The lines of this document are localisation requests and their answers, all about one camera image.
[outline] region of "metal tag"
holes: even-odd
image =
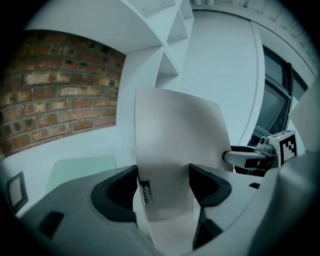
[[[152,204],[149,180],[140,180],[140,186],[144,205]]]

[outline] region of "white ceiling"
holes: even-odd
[[[296,17],[278,0],[190,0],[193,9],[214,10],[213,7],[237,9],[260,16],[260,19],[273,22],[278,29],[287,32],[296,41],[320,70],[318,51],[305,29]]]

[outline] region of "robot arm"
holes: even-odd
[[[294,130],[285,130],[277,134],[262,137],[257,147],[231,146],[222,159],[229,164],[248,171],[281,167],[283,163],[297,155]]]

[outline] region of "brick wall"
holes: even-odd
[[[1,78],[2,153],[114,125],[124,61],[83,37],[26,31]]]

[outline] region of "red brick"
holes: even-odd
[[[110,68],[115,68],[119,71],[122,71],[125,63],[122,60],[118,60],[110,57],[107,59],[106,64]]]
[[[103,96],[117,99],[118,98],[118,91],[117,90],[106,90],[104,92]]]
[[[106,73],[106,69],[99,64],[89,64],[86,68],[87,73],[103,75]]]
[[[85,120],[85,121],[76,121],[72,124],[73,130],[82,130],[82,129],[87,129],[92,127],[92,123],[90,120]]]
[[[114,99],[96,98],[93,105],[95,107],[115,107],[117,106],[117,101]]]
[[[1,96],[1,106],[11,106],[20,102],[31,101],[31,89],[13,91]]]
[[[68,99],[53,99],[41,102],[33,102],[24,106],[26,116],[41,114],[49,111],[64,110],[68,108]]]
[[[3,80],[3,90],[12,91],[21,88],[22,74],[8,75]]]
[[[1,130],[1,136],[3,138],[7,138],[26,131],[34,130],[35,128],[36,124],[33,118],[18,120],[14,123],[4,125]]]
[[[69,40],[69,35],[61,32],[47,32],[44,40],[50,44],[65,44]]]
[[[72,35],[70,39],[71,45],[75,47],[88,47],[89,42],[91,40],[77,35]]]
[[[96,118],[100,116],[100,109],[82,109],[71,110],[59,113],[59,120],[61,122],[83,120],[85,118]]]
[[[25,30],[23,31],[23,42],[24,43],[33,43],[38,38],[38,30]]]
[[[8,73],[21,73],[26,71],[35,70],[36,59],[20,59],[14,60],[9,65],[7,72]]]
[[[110,52],[110,49],[111,48],[109,46],[103,45],[100,51],[102,54],[108,54]]]
[[[95,77],[90,74],[72,74],[72,81],[75,84],[93,85],[95,83]]]
[[[116,80],[120,80],[121,78],[121,73],[112,69],[109,69],[106,75],[109,78],[116,79]]]
[[[27,56],[28,50],[29,50],[30,44],[21,44],[15,49],[15,52],[13,54],[13,57],[15,58],[21,58]]]
[[[103,45],[102,43],[94,42],[93,49],[94,49],[96,52],[100,52],[103,47],[104,47],[104,45]]]
[[[30,144],[28,135],[21,135],[11,139],[14,149],[22,148]]]
[[[103,116],[115,116],[117,114],[116,108],[103,108],[102,115]]]
[[[91,106],[92,99],[90,98],[75,98],[71,101],[71,107],[74,108],[88,108]]]
[[[11,137],[14,134],[16,134],[16,133],[15,133],[15,130],[14,130],[12,124],[2,125],[0,139]]]
[[[91,86],[60,86],[58,96],[100,96],[101,90]]]
[[[14,107],[3,111],[4,122],[12,122],[14,120],[22,118],[22,107]]]
[[[38,70],[58,70],[62,61],[56,58],[42,58],[38,60]]]
[[[37,142],[49,139],[51,137],[67,134],[71,132],[70,124],[59,124],[49,128],[44,128],[31,133],[31,141]]]
[[[35,31],[34,35],[33,35],[34,41],[35,42],[43,42],[43,41],[45,41],[47,33],[50,33],[50,31],[45,31],[45,30]]]
[[[115,49],[110,48],[109,55],[110,55],[110,58],[112,58],[114,60],[125,62],[126,55],[122,54],[121,52],[119,52]]]
[[[76,54],[76,50],[73,47],[69,46],[52,45],[50,47],[49,54],[73,57]]]
[[[84,62],[97,63],[100,55],[95,51],[81,50],[77,55],[77,59]]]
[[[38,99],[53,98],[55,96],[55,88],[53,86],[49,87],[39,87],[33,89],[33,97]]]
[[[114,80],[107,78],[107,77],[98,77],[96,79],[96,84],[99,86],[119,88],[119,81],[114,81]]]
[[[12,150],[12,144],[10,140],[0,142],[0,148],[3,154],[8,154]]]
[[[40,84],[67,84],[70,83],[70,72],[32,72],[24,77],[27,86]]]
[[[50,44],[32,44],[30,46],[29,56],[38,56],[38,55],[49,55],[50,54]]]
[[[52,126],[57,123],[57,116],[56,114],[47,114],[47,115],[38,116],[36,118],[36,123],[38,127]]]
[[[115,117],[103,117],[93,120],[93,126],[107,126],[107,125],[113,125],[116,124],[116,118]]]
[[[87,69],[87,63],[79,60],[65,60],[62,64],[63,70],[85,72]]]
[[[12,124],[12,135],[24,133],[26,131],[34,130],[36,128],[35,120],[28,118],[25,120],[19,120]]]

